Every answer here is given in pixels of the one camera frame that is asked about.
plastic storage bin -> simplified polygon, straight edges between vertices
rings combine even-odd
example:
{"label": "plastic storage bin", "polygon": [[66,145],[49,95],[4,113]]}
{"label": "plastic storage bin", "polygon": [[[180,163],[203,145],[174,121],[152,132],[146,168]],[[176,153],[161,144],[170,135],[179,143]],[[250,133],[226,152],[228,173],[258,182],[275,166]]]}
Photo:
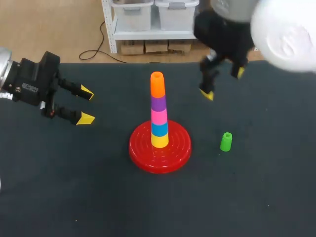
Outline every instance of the plastic storage bin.
{"label": "plastic storage bin", "polygon": [[154,0],[144,3],[116,4],[112,7],[118,18],[120,31],[147,31],[151,29],[151,12]]}
{"label": "plastic storage bin", "polygon": [[165,31],[191,31],[196,6],[199,0],[188,2],[166,2],[155,0],[159,8],[161,29]]}

power cord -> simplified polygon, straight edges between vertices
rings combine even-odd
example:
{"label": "power cord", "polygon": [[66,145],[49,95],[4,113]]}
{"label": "power cord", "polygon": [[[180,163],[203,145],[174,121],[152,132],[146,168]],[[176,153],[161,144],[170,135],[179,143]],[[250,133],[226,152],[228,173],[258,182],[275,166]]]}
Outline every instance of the power cord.
{"label": "power cord", "polygon": [[[88,59],[94,58],[94,57],[97,55],[97,53],[100,52],[100,53],[104,53],[105,55],[109,56],[110,58],[113,58],[114,60],[116,60],[116,61],[118,61],[118,62],[120,62],[120,63],[127,63],[127,62],[121,61],[121,60],[119,60],[119,59],[117,59],[117,58],[115,58],[115,57],[112,57],[112,56],[109,55],[108,53],[103,52],[103,51],[100,50],[100,48],[102,47],[102,45],[103,45],[103,43],[104,43],[104,34],[103,34],[103,32],[102,32],[102,26],[103,26],[104,24],[105,24],[105,21],[102,22],[102,24],[100,25],[100,32],[101,32],[101,34],[102,34],[102,41],[101,41],[101,43],[100,43],[98,49],[97,49],[97,50],[91,49],[91,50],[87,50],[87,51],[85,51],[85,52],[82,52],[82,53],[79,55],[79,59],[80,59],[80,60],[88,60]],[[89,58],[82,58],[82,57],[81,57],[83,54],[88,53],[88,52],[95,52],[95,53],[94,53],[91,57],[89,57]]]}

shelf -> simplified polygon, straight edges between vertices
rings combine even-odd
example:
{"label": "shelf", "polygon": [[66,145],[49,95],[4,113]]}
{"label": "shelf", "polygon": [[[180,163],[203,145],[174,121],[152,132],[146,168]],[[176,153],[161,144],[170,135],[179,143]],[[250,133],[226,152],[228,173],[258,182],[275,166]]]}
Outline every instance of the shelf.
{"label": "shelf", "polygon": [[193,31],[163,31],[160,29],[159,16],[152,11],[152,29],[149,31],[122,31],[119,19],[114,17],[115,40],[189,40],[195,39]]}

green cup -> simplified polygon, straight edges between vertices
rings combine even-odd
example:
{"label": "green cup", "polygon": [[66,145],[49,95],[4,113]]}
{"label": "green cup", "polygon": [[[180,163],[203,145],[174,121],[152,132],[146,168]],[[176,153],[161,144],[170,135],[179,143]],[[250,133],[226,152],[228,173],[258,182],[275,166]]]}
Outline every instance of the green cup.
{"label": "green cup", "polygon": [[221,142],[221,150],[224,152],[229,152],[232,147],[233,135],[229,132],[225,132]]}

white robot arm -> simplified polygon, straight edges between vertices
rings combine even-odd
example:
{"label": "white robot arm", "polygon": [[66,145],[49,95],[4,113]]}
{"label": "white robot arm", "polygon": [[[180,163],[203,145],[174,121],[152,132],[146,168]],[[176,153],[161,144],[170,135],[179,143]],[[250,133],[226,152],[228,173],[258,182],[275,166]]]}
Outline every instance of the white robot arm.
{"label": "white robot arm", "polygon": [[254,45],[272,65],[316,72],[315,0],[212,0],[214,11],[234,22],[250,22]]}
{"label": "white robot arm", "polygon": [[265,60],[290,72],[316,72],[316,0],[211,0],[195,18],[194,34],[211,48],[200,62],[200,90],[213,100],[217,67],[232,62],[240,79],[247,54],[257,47]]}

